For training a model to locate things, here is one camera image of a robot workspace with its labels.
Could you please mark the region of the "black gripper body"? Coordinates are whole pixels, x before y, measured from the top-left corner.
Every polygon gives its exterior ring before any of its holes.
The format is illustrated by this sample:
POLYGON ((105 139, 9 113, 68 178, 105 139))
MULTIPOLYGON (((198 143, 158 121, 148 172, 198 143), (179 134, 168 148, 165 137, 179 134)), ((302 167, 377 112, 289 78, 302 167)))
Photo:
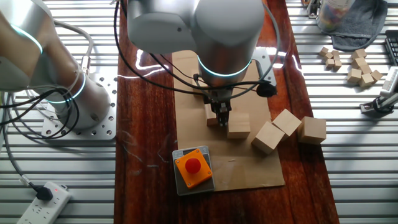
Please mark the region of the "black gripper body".
POLYGON ((210 104, 212 112, 229 112, 232 110, 230 97, 232 90, 211 90, 203 97, 204 104, 210 104))

